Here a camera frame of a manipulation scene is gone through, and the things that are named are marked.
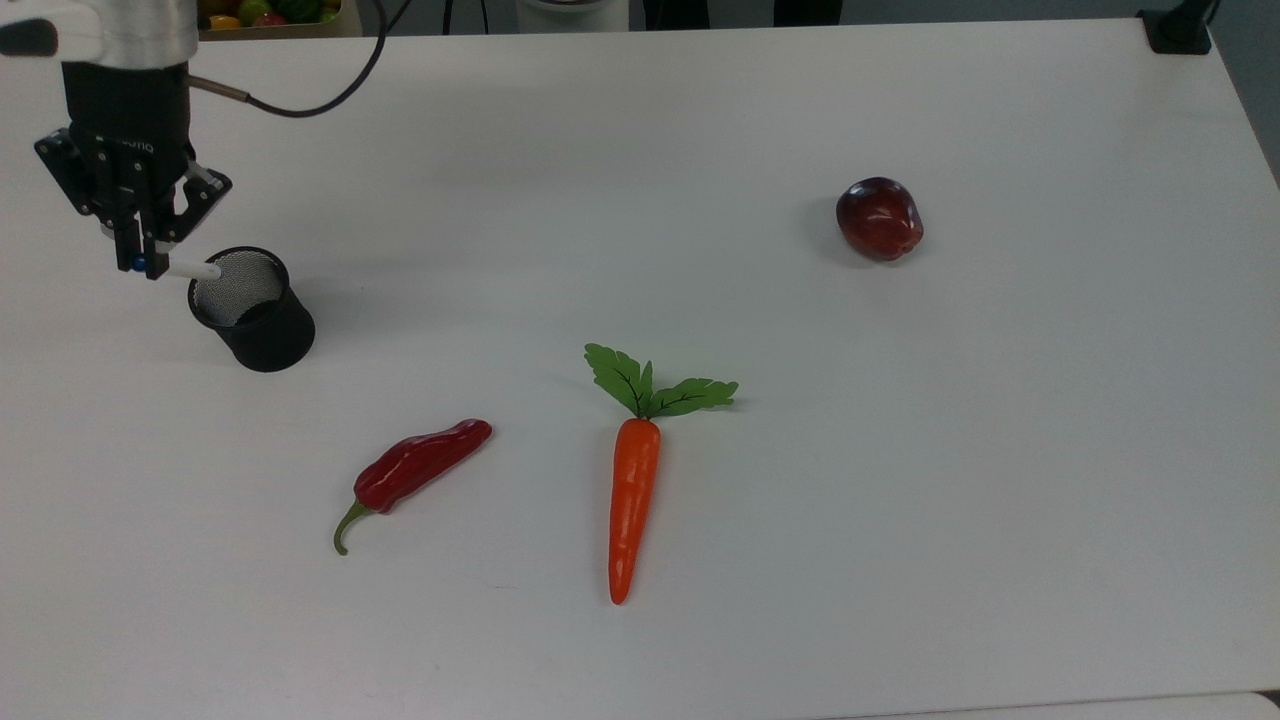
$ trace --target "carrot leaf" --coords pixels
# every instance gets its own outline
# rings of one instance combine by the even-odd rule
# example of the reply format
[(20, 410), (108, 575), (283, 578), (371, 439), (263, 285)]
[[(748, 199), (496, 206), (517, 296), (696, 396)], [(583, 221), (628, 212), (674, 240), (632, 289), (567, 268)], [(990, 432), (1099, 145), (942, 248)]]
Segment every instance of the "carrot leaf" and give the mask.
[(640, 363), (626, 352), (602, 345), (586, 346), (586, 363), (595, 372), (595, 384), (613, 396), (637, 418), (645, 416), (653, 396), (653, 364), (640, 369)]
[(687, 415), (718, 405), (732, 405), (737, 383), (722, 383), (707, 378), (689, 378), (676, 387), (659, 389), (649, 398), (646, 416)]

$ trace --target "carrot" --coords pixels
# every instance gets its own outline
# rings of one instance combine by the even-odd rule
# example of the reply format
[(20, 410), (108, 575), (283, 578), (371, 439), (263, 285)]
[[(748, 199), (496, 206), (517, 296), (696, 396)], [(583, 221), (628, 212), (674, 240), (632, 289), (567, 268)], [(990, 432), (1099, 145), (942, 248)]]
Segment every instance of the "carrot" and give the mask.
[(609, 501), (609, 600), (622, 605), (631, 592), (640, 541), (649, 519), (649, 501), (658, 477), (662, 432), (652, 419), (732, 405), (737, 383), (689, 378), (654, 392), (653, 363), (645, 363), (641, 369), (640, 363), (626, 354), (599, 345), (586, 346), (586, 361), (595, 372), (595, 384), (635, 414), (618, 428)]
[(662, 430), (650, 420), (631, 418), (618, 428), (609, 501), (609, 598), (613, 605), (622, 605), (631, 592), (653, 482), (658, 477), (660, 446)]

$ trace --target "green stem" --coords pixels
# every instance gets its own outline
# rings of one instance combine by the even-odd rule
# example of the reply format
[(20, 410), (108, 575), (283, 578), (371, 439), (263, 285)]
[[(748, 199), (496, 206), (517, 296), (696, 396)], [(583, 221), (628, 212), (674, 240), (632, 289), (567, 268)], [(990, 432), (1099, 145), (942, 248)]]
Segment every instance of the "green stem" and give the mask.
[(372, 510), (361, 505), (358, 500), (351, 503), (351, 510), (347, 511), (342, 523), (338, 523), (338, 529), (333, 532), (333, 548), (338, 551), (338, 555), (347, 555), (347, 547), (342, 544), (342, 533), (347, 529), (347, 525), (356, 521), (356, 518), (369, 515), (370, 512)]

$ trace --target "black mesh cup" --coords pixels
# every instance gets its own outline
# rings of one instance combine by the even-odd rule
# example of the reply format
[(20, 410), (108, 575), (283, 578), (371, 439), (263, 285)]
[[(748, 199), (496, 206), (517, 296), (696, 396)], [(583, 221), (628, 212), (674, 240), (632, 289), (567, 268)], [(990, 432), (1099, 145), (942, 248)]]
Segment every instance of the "black mesh cup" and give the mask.
[(289, 288), (284, 263), (260, 247), (232, 247), (207, 260), (216, 281), (191, 281), (191, 314), (223, 338), (250, 370), (274, 373), (311, 350), (316, 325)]

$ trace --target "apple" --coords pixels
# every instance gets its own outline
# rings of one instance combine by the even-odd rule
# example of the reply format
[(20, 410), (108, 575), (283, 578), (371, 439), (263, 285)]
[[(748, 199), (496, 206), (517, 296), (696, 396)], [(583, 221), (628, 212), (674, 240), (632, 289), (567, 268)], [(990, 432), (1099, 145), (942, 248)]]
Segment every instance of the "apple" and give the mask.
[(890, 178), (854, 183), (836, 202), (836, 222), (849, 245), (872, 260), (897, 260), (924, 237), (915, 199)]
[(253, 27), (275, 27), (287, 24), (289, 24), (289, 20), (284, 19), (284, 15), (279, 13), (262, 13), (261, 15), (253, 18)]
[(274, 12), (275, 8), (271, 8), (271, 4), (266, 0), (244, 0), (237, 9), (236, 15), (239, 18), (242, 26), (250, 27), (259, 17)]

